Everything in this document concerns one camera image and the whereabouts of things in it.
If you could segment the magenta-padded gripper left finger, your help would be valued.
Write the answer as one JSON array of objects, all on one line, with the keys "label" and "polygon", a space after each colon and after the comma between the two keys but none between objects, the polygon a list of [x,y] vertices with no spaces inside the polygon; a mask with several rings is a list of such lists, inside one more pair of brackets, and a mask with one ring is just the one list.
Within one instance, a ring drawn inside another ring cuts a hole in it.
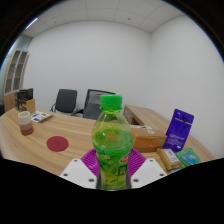
[{"label": "magenta-padded gripper left finger", "polygon": [[99,178],[99,164],[96,150],[91,149],[81,159],[72,159],[60,174],[60,177],[78,186],[96,189]]}]

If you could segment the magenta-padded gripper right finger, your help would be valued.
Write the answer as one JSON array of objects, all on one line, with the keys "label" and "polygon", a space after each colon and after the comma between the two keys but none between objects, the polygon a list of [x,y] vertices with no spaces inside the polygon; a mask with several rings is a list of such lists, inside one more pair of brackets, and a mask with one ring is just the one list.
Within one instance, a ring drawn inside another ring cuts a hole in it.
[{"label": "magenta-padded gripper right finger", "polygon": [[135,149],[130,151],[128,162],[128,185],[141,188],[166,176],[166,172],[153,158],[146,159]]}]

